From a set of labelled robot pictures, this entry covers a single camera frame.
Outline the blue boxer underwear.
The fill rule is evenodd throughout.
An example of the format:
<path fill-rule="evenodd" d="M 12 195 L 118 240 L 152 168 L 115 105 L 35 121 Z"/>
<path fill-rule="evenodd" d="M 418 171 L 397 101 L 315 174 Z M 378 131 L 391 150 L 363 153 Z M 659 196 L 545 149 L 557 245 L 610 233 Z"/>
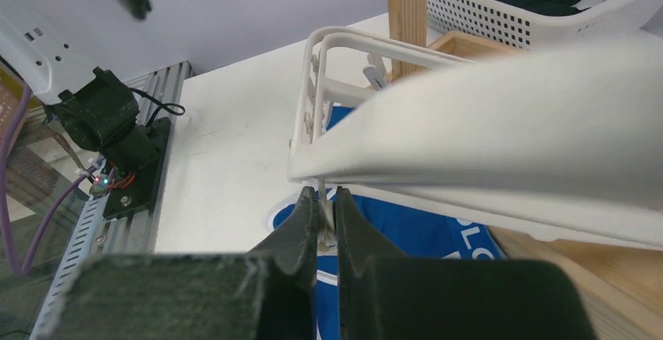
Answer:
<path fill-rule="evenodd" d="M 487 226 L 371 197 L 354 195 L 360 213 L 410 256 L 443 259 L 504 259 Z M 317 258 L 317 338 L 339 338 L 338 258 Z"/>

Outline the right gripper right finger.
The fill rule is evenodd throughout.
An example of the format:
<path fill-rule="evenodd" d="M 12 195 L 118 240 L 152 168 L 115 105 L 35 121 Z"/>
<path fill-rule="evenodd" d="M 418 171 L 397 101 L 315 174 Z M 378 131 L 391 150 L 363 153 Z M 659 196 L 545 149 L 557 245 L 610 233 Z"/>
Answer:
<path fill-rule="evenodd" d="M 387 331 L 400 310 L 388 272 L 407 256 L 362 215 L 349 189 L 339 187 L 336 195 L 339 337 L 391 339 Z"/>

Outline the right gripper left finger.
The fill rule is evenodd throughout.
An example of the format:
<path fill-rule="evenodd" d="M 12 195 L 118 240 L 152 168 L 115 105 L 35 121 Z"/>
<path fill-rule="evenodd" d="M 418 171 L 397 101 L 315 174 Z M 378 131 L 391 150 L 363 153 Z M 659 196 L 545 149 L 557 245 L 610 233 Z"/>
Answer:
<path fill-rule="evenodd" d="M 318 195 L 299 194 L 288 218 L 250 250 L 260 266 L 256 339 L 315 339 Z"/>

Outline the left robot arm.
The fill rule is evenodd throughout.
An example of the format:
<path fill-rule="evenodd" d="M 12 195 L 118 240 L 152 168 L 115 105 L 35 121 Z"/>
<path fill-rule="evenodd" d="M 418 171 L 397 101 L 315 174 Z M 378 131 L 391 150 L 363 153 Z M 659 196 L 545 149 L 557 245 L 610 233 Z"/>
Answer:
<path fill-rule="evenodd" d="M 28 0 L 1 0 L 1 56 L 80 148 L 124 173 L 163 158 L 160 119 L 138 122 L 147 93 L 101 68 Z"/>

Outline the white plastic clip hanger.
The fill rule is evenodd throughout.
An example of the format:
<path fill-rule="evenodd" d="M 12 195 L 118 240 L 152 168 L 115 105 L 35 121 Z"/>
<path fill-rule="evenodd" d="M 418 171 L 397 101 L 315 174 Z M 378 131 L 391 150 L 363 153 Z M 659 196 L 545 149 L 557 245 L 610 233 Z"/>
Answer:
<path fill-rule="evenodd" d="M 662 247 L 662 41 L 477 62 L 348 27 L 306 42 L 287 174 L 543 241 Z"/>

